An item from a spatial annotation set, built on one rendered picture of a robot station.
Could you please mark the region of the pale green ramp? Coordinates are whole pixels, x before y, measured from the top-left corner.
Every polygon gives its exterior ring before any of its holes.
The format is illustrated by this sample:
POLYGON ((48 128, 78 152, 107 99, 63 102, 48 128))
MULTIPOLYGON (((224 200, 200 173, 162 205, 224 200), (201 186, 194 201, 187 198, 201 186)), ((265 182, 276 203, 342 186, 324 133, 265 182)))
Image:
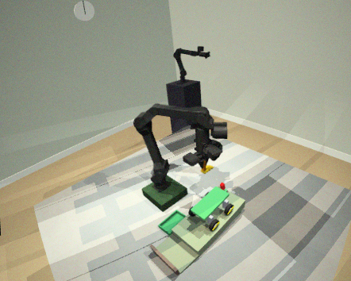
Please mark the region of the pale green ramp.
POLYGON ((234 208, 230 215, 226 215, 221 204, 211 214, 214 219, 220 221, 215 231, 209 229, 210 224, 207 220, 204 221, 198 216, 191 217, 188 214, 172 228, 172 235, 162 244, 157 248, 152 244, 150 245, 153 252, 177 275, 192 265, 245 207, 243 198, 229 191, 227 193, 229 193, 229 196, 226 200, 229 200, 229 204, 233 204, 234 208))

